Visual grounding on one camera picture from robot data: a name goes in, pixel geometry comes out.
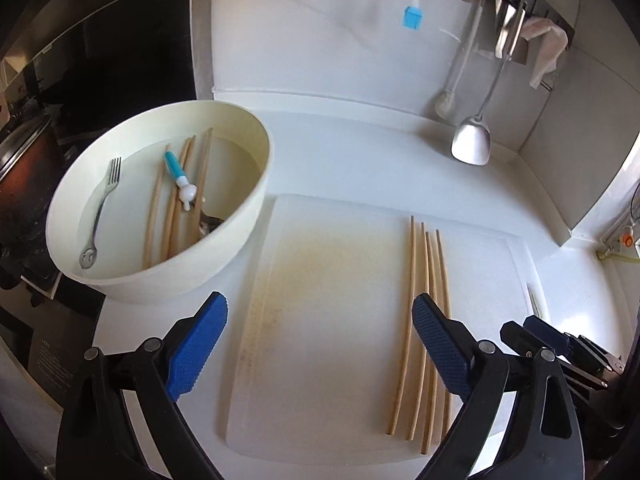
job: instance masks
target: fork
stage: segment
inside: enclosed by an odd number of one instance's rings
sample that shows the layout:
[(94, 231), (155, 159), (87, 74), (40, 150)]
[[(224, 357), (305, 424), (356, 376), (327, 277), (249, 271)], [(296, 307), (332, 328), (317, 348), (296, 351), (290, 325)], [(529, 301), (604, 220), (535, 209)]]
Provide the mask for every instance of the fork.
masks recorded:
[(107, 187), (104, 190), (102, 200), (100, 200), (98, 212), (95, 214), (94, 230), (91, 233), (91, 238), (89, 238), (87, 245), (84, 247), (82, 253), (80, 254), (80, 267), (82, 267), (83, 269), (89, 269), (95, 263), (95, 259), (98, 255), (98, 249), (95, 248), (95, 232), (98, 230), (98, 221), (100, 220), (100, 213), (102, 212), (104, 201), (106, 200), (109, 193), (116, 189), (116, 186), (120, 181), (121, 162), (122, 158), (119, 156), (118, 158), (112, 158), (109, 163), (109, 179), (107, 181)]

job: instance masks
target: white countertop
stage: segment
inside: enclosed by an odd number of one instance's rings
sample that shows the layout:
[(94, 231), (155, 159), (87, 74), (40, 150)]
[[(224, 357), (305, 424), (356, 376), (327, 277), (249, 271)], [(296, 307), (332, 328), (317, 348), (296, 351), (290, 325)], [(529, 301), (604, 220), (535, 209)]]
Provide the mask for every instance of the white countertop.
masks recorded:
[[(193, 391), (183, 395), (178, 405), (200, 445), (228, 480), (409, 479), (426, 463), (417, 459), (369, 466), (303, 466), (248, 458), (226, 446), (227, 413), (252, 276), (273, 197), (278, 194), (384, 206), (519, 235), (535, 261), (552, 323), (560, 330), (588, 336), (614, 354), (628, 348), (628, 328), (623, 329), (628, 320), (619, 319), (602, 265), (591, 251), (559, 248), (554, 242), (552, 227), (543, 220), (544, 206), (524, 186), (520, 165), (512, 164), (511, 157), (516, 155), (494, 157), (484, 168), (462, 164), (449, 155), (449, 145), (442, 138), (450, 134), (448, 129), (368, 105), (241, 93), (216, 98), (251, 108), (273, 136), (269, 196), (257, 227), (222, 272), (183, 297), (150, 305), (107, 298), (94, 344), (107, 354), (133, 350), (148, 337), (163, 336), (177, 319), (192, 316), (212, 290), (226, 296), (228, 325)], [(134, 396), (126, 396), (150, 466), (167, 474), (141, 423)]]

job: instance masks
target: white cutting board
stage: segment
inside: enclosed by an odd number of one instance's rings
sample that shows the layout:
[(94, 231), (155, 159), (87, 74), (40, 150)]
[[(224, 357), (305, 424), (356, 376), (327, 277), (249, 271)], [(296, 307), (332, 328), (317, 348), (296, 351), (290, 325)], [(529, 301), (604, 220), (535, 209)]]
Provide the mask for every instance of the white cutting board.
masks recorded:
[[(415, 440), (404, 439), (416, 392), (415, 333), (398, 430), (385, 434), (408, 311), (409, 217), (306, 196), (277, 198), (242, 334), (226, 431), (232, 450), (317, 465), (420, 456), (424, 414)], [(418, 229), (425, 222), (441, 231), (452, 317), (476, 339), (508, 350), (500, 327), (532, 314), (527, 283), (544, 302), (524, 241), (439, 218), (416, 220)], [(422, 269), (418, 263), (418, 284)], [(453, 416), (459, 407), (454, 397)], [(492, 433), (506, 427), (511, 403), (502, 408)], [(436, 420), (439, 436), (442, 396)]]

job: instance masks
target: chopstick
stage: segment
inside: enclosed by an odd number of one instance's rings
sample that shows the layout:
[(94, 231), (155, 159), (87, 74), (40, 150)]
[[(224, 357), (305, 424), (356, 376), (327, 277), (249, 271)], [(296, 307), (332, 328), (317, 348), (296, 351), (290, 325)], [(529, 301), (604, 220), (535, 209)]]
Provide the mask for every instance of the chopstick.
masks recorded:
[[(191, 137), (185, 139), (184, 144), (182, 146), (182, 152), (180, 152), (180, 165), (184, 164), (184, 159), (187, 156), (187, 148), (190, 145)], [(174, 223), (174, 210), (175, 210), (175, 201), (178, 195), (177, 186), (172, 186), (171, 193), (169, 194), (169, 202), (167, 203), (166, 208), (166, 216), (164, 217), (164, 229), (162, 231), (162, 246), (160, 253), (160, 261), (164, 262), (169, 259), (169, 243), (171, 240), (171, 232)]]
[[(164, 150), (168, 152), (171, 150), (171, 145), (168, 144), (164, 147)], [(151, 267), (151, 254), (154, 244), (154, 233), (156, 232), (156, 218), (158, 218), (158, 204), (160, 202), (160, 192), (162, 191), (162, 180), (164, 179), (164, 158), (160, 161), (158, 167), (158, 176), (156, 177), (156, 186), (154, 187), (154, 193), (151, 198), (151, 206), (149, 209), (149, 219), (146, 224), (145, 234), (145, 250), (142, 258), (142, 269), (148, 269)]]
[[(428, 263), (429, 263), (429, 295), (431, 299), (438, 303), (438, 284), (435, 278), (435, 266), (433, 261), (433, 247), (431, 246), (431, 237), (429, 233), (425, 234), (427, 245)], [(424, 420), (424, 434), (422, 436), (422, 448), (420, 453), (426, 455), (431, 447), (431, 439), (433, 438), (433, 425), (436, 418), (436, 399), (438, 397), (438, 375), (436, 373), (436, 365), (432, 360), (429, 363), (429, 389), (427, 391), (427, 410)]]
[[(424, 222), (420, 224), (420, 237), (424, 249), (424, 291), (428, 292), (431, 286), (431, 273), (433, 269), (429, 265), (429, 247), (427, 244), (428, 232), (424, 228)], [(420, 415), (420, 403), (422, 402), (422, 390), (424, 389), (424, 371), (427, 366), (427, 349), (424, 345), (420, 345), (420, 365), (418, 366), (418, 391), (415, 394), (414, 416), (411, 420), (407, 440), (413, 440), (415, 436), (415, 428), (418, 425), (418, 416)]]
[(211, 137), (213, 129), (209, 128), (205, 133), (205, 146), (202, 152), (202, 160), (200, 161), (200, 171), (198, 172), (198, 191), (196, 192), (196, 205), (193, 213), (193, 225), (191, 228), (191, 244), (195, 244), (200, 240), (200, 213), (202, 211), (202, 197), (204, 195), (204, 185), (207, 180), (207, 170), (209, 168), (209, 150), (211, 147)]
[(402, 356), (400, 361), (400, 377), (398, 379), (398, 389), (396, 390), (396, 400), (394, 402), (394, 410), (389, 421), (389, 427), (386, 434), (393, 435), (398, 426), (398, 417), (400, 416), (400, 404), (402, 403), (402, 394), (404, 394), (404, 383), (406, 381), (406, 371), (409, 365), (409, 351), (411, 347), (411, 336), (414, 324), (412, 322), (411, 309), (414, 304), (415, 294), (415, 217), (411, 216), (410, 234), (410, 274), (409, 274), (409, 300), (408, 311), (406, 317), (406, 327), (404, 330), (404, 345), (402, 346)]
[[(189, 162), (191, 160), (191, 153), (193, 153), (193, 145), (195, 144), (196, 136), (187, 139), (188, 145), (186, 147), (186, 154), (184, 160), (180, 157), (180, 165), (182, 166), (184, 173), (188, 174), (190, 169)], [(169, 238), (169, 258), (173, 258), (178, 254), (178, 241), (180, 239), (180, 213), (182, 212), (182, 202), (176, 194), (175, 207), (174, 207), (174, 219), (171, 225), (171, 236)]]
[[(442, 240), (440, 239), (440, 231), (436, 231), (438, 239), (438, 258), (440, 259), (440, 279), (442, 280), (442, 311), (447, 319), (451, 318), (451, 302), (449, 299), (449, 277), (447, 275), (447, 266), (444, 262), (444, 252), (442, 250)], [(449, 426), (451, 424), (451, 392), (445, 389), (444, 395), (444, 413), (442, 416), (442, 434), (440, 441), (442, 442), (447, 436)]]

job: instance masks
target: cloth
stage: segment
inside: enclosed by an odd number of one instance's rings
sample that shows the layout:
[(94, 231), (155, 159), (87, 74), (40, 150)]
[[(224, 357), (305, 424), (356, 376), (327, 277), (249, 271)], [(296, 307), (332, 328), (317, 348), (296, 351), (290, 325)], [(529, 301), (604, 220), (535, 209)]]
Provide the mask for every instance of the cloth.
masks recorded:
[(538, 88), (542, 77), (556, 69), (558, 57), (566, 48), (569, 39), (566, 36), (566, 32), (550, 19), (538, 18), (537, 16), (524, 22), (520, 35), (527, 41), (533, 40), (538, 36), (544, 36), (529, 81), (533, 88)]

